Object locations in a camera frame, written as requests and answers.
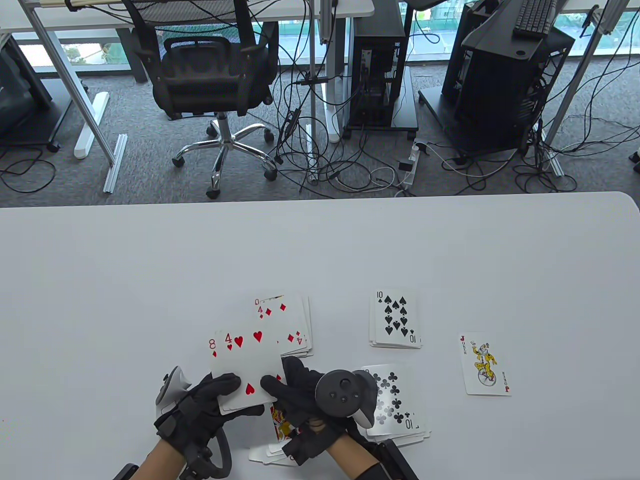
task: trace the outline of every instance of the black cable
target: black cable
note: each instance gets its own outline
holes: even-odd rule
[[[4,186],[6,186],[9,190],[12,190],[14,192],[17,193],[36,193],[40,190],[45,189],[46,187],[48,187],[51,182],[56,178],[56,166],[53,165],[50,161],[48,160],[43,160],[42,156],[44,155],[44,152],[41,148],[33,148],[33,147],[18,147],[18,148],[12,148],[12,147],[6,147],[5,150],[0,154],[0,161],[5,157],[5,155],[7,153],[9,153],[9,151],[18,151],[18,150],[27,150],[29,152],[38,152],[38,154],[36,155],[35,158],[28,158],[28,159],[22,159],[22,160],[18,160],[16,162],[13,162],[11,165],[9,165],[6,168],[3,168],[0,170],[0,180],[2,181],[2,183],[4,184]],[[15,170],[12,170],[13,167],[18,166],[22,163],[27,163],[27,167],[22,170],[21,172],[16,172]],[[38,164],[38,163],[43,163],[46,164],[48,166],[51,167],[51,178],[42,186],[32,189],[32,190],[22,190],[16,187],[13,187],[11,185],[9,185],[9,183],[7,183],[5,176],[9,175],[11,177],[23,177],[25,176],[27,173],[29,173],[29,171],[34,167],[34,165]]]

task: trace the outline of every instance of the white table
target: white table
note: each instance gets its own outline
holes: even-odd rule
[[[309,366],[422,373],[433,434],[403,448],[419,478],[638,476],[640,215],[624,194],[0,209],[0,231],[3,479],[141,462],[164,373],[201,378],[229,305],[277,286],[310,295]],[[368,345],[383,285],[417,289],[419,351]],[[463,330],[500,335],[513,397],[466,395]],[[344,478],[326,458],[249,463],[250,433],[270,429],[225,427],[232,480]]]

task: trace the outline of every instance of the hand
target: hand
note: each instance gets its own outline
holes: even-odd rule
[[[158,435],[184,455],[185,448],[195,444],[207,446],[225,422],[242,415],[258,416],[264,413],[264,405],[220,415],[219,395],[229,395],[240,387],[240,377],[226,373],[217,378],[208,374],[193,387],[170,412],[156,420]]]
[[[271,375],[260,380],[261,387],[278,399],[274,407],[282,411],[285,420],[298,428],[300,433],[284,448],[291,453],[299,465],[307,458],[320,455],[346,433],[346,426],[353,419],[336,419],[325,414],[316,403],[316,385],[323,374],[306,368],[299,358],[288,356],[282,359],[287,384]]]

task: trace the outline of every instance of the office chair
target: office chair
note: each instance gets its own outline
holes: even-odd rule
[[[183,113],[216,112],[207,134],[213,140],[185,146],[172,159],[180,168],[184,154],[219,148],[207,196],[220,195],[222,166],[231,150],[262,161],[264,177],[274,181],[278,170],[266,153],[244,143],[244,137],[263,130],[264,140],[273,133],[253,124],[232,134],[227,112],[244,116],[261,103],[273,102],[269,86],[278,68],[278,22],[265,22],[258,34],[251,23],[246,0],[123,0],[134,24],[136,53],[151,78],[154,99],[172,119]]]

